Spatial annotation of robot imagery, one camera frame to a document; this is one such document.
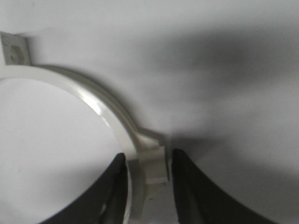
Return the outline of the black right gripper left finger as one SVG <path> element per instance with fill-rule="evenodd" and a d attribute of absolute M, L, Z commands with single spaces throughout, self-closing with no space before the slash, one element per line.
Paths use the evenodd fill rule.
<path fill-rule="evenodd" d="M 44 224 L 122 224 L 127 205 L 128 171 L 123 153 L 80 197 Z"/>

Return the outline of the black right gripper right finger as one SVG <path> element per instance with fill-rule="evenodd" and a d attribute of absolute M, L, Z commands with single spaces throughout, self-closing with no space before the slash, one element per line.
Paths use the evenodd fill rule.
<path fill-rule="evenodd" d="M 172 152 L 172 181 L 181 224 L 271 224 L 212 182 L 185 151 Z"/>

